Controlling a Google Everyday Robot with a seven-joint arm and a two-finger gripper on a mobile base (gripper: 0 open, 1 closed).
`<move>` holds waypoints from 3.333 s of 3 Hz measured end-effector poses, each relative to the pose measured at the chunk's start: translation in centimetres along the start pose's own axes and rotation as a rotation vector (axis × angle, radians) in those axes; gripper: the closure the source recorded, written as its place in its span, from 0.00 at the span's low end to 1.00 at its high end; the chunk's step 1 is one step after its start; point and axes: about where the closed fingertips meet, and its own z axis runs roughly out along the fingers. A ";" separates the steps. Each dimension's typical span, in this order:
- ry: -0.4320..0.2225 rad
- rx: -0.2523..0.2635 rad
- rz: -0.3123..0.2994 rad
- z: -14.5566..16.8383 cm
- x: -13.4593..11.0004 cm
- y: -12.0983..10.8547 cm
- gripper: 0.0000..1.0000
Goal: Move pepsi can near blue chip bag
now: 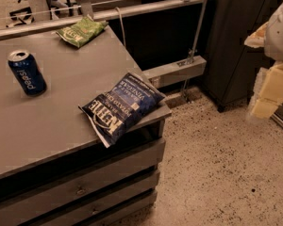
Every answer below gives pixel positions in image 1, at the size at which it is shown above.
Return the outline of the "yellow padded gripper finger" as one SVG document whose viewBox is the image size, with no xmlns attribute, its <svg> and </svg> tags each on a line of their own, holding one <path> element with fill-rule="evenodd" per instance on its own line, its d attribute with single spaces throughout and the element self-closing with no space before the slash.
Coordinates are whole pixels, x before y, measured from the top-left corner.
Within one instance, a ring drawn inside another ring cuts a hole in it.
<svg viewBox="0 0 283 226">
<path fill-rule="evenodd" d="M 264 46 L 265 43 L 265 33 L 268 23 L 263 24 L 254 33 L 246 38 L 244 44 L 251 48 L 260 48 Z"/>
<path fill-rule="evenodd" d="M 283 61 L 270 68 L 260 68 L 250 101 L 250 116 L 269 119 L 283 104 Z"/>
</svg>

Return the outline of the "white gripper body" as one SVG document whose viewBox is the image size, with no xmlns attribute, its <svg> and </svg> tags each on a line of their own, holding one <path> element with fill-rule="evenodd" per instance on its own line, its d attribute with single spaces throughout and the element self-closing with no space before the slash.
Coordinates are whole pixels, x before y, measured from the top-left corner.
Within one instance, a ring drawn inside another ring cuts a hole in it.
<svg viewBox="0 0 283 226">
<path fill-rule="evenodd" d="M 283 61 L 283 3 L 268 21 L 264 53 L 273 60 Z"/>
</svg>

